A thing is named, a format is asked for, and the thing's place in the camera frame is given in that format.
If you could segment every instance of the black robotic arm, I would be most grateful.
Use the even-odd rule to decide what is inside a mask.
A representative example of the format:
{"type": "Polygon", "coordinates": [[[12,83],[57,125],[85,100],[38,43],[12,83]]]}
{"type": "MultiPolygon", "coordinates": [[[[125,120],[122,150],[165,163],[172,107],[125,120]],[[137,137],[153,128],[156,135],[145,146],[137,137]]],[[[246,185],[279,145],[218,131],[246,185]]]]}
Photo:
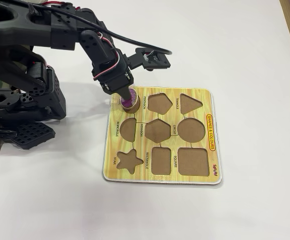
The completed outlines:
{"type": "Polygon", "coordinates": [[[134,78],[130,70],[141,65],[149,71],[170,67],[165,56],[170,51],[107,30],[90,9],[67,2],[48,6],[0,0],[0,80],[26,92],[0,89],[0,125],[27,132],[27,127],[20,126],[66,116],[66,101],[55,71],[32,50],[34,46],[74,50],[76,43],[92,61],[94,80],[103,91],[118,93],[123,99],[131,97],[128,87],[134,78]],[[115,47],[112,36],[145,48],[137,48],[127,57],[115,47]]]}

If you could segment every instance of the wooden puzzle board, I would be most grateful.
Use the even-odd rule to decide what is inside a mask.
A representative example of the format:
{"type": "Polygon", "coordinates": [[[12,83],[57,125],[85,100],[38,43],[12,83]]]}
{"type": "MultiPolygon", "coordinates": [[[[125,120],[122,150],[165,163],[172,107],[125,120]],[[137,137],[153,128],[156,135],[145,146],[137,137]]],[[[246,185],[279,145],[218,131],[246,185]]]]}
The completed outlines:
{"type": "Polygon", "coordinates": [[[104,178],[138,183],[220,183],[210,92],[200,88],[132,88],[140,99],[140,107],[133,114],[123,110],[118,94],[111,98],[104,178]],[[199,141],[190,143],[184,139],[199,141]],[[128,165],[131,162],[136,165],[134,168],[128,165]]]}

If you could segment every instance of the white table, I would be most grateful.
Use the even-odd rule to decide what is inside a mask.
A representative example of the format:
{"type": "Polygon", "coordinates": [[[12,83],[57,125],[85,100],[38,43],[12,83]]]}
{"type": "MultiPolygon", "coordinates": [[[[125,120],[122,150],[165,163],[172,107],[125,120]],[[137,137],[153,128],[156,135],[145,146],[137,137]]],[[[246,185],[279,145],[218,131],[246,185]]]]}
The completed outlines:
{"type": "Polygon", "coordinates": [[[75,2],[108,29],[174,52],[169,70],[134,70],[136,85],[213,93],[223,181],[106,182],[110,97],[80,46],[36,48],[56,70],[68,115],[32,150],[3,146],[0,240],[290,239],[290,35],[279,1],[75,2]]]}

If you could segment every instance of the cylindrical puzzle piece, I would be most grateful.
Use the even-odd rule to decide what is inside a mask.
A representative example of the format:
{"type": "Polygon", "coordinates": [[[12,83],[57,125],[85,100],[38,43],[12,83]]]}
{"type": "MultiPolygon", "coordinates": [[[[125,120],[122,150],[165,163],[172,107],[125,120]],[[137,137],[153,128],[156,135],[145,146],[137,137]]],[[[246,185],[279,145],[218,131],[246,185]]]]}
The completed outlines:
{"type": "Polygon", "coordinates": [[[129,114],[134,114],[139,109],[140,99],[134,89],[130,88],[129,92],[130,92],[131,98],[126,100],[121,97],[120,102],[125,112],[129,114]]]}

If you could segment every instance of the orange label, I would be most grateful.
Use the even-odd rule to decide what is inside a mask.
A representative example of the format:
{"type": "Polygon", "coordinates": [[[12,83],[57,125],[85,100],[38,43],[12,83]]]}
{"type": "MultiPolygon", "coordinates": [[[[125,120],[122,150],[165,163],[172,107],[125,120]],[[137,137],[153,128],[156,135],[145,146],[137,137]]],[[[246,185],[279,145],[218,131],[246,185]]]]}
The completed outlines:
{"type": "Polygon", "coordinates": [[[209,140],[209,149],[215,151],[215,138],[214,138],[214,126],[213,126],[213,117],[208,114],[207,118],[207,132],[209,140]]]}

